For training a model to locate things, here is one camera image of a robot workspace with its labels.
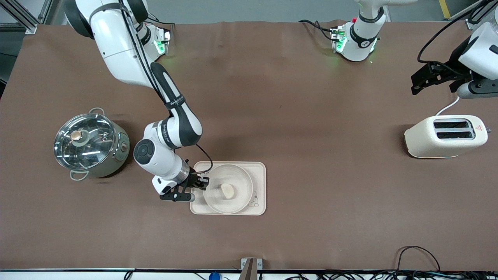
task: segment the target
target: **brown table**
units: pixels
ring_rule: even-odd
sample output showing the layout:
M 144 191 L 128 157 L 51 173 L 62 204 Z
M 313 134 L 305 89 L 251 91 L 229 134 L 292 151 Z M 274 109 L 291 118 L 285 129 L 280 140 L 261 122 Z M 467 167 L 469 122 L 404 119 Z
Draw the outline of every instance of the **brown table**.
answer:
M 112 77 L 95 43 L 69 26 L 24 39 L 0 102 L 1 268 L 392 269 L 420 245 L 445 270 L 498 270 L 498 140 L 454 159 L 407 155 L 402 134 L 454 99 L 447 85 L 410 92 L 421 46 L 443 23 L 387 23 L 360 63 L 300 23 L 178 25 L 170 72 L 204 127 L 214 160 L 267 168 L 262 216 L 198 216 L 161 201 L 132 156 L 114 176 L 73 182 L 52 145 L 92 107 L 130 135 L 166 117 L 152 89 Z M 469 35 L 450 28 L 426 58 L 445 60 Z M 447 113 L 498 128 L 498 99 Z M 179 154 L 204 160 L 195 147 Z M 402 268 L 434 269 L 409 251 Z

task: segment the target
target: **gray floor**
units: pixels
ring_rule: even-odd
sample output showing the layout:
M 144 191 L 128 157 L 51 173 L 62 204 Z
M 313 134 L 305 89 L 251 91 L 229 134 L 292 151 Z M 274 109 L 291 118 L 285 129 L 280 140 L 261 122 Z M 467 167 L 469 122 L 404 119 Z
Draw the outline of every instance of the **gray floor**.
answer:
M 61 5 L 54 5 L 51 24 L 64 24 Z M 476 0 L 446 0 L 451 14 L 464 9 Z M 177 24 L 214 23 L 219 21 L 296 22 L 301 19 L 320 22 L 334 19 L 351 20 L 358 15 L 353 0 L 147 0 L 149 11 L 162 21 Z M 444 16 L 438 0 L 419 0 L 417 3 L 389 7 L 392 21 L 433 21 Z M 17 55 L 23 32 L 0 32 L 0 53 Z M 15 57 L 0 54 L 0 79 L 7 81 Z

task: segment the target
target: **glass lid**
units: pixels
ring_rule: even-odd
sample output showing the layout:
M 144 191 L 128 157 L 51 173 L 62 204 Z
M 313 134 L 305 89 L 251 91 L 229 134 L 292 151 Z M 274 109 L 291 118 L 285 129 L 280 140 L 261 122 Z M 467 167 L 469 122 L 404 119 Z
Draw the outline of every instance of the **glass lid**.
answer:
M 55 158 L 65 168 L 84 170 L 106 159 L 116 131 L 103 115 L 82 114 L 61 127 L 54 143 Z

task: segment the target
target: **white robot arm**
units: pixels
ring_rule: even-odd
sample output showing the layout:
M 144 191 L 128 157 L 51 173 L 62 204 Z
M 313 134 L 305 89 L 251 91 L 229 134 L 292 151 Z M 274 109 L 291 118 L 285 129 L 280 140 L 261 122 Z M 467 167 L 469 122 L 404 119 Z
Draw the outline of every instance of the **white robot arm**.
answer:
M 145 0 L 66 0 L 64 8 L 73 28 L 95 40 L 115 78 L 151 87 L 163 101 L 169 117 L 145 128 L 133 156 L 155 175 L 152 183 L 161 199 L 192 201 L 185 188 L 205 189 L 209 179 L 199 177 L 173 150 L 197 144 L 202 126 L 166 69 L 154 62 L 167 50 L 169 30 L 144 23 Z
M 383 6 L 407 5 L 418 0 L 354 0 L 360 5 L 356 21 L 349 21 L 333 31 L 332 47 L 351 61 L 362 61 L 374 50 L 377 36 L 385 23 Z
M 474 26 L 445 63 L 428 61 L 412 75 L 412 94 L 447 81 L 462 99 L 498 96 L 498 9 Z

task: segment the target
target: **yellow tape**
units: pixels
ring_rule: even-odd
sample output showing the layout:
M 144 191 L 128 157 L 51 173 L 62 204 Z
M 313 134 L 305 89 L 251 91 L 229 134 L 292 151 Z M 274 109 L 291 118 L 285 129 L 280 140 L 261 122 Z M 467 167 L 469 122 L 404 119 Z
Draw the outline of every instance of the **yellow tape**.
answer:
M 446 5 L 446 0 L 439 0 L 439 5 L 441 6 L 441 11 L 443 11 L 444 18 L 450 18 L 450 10 L 448 10 L 448 5 Z

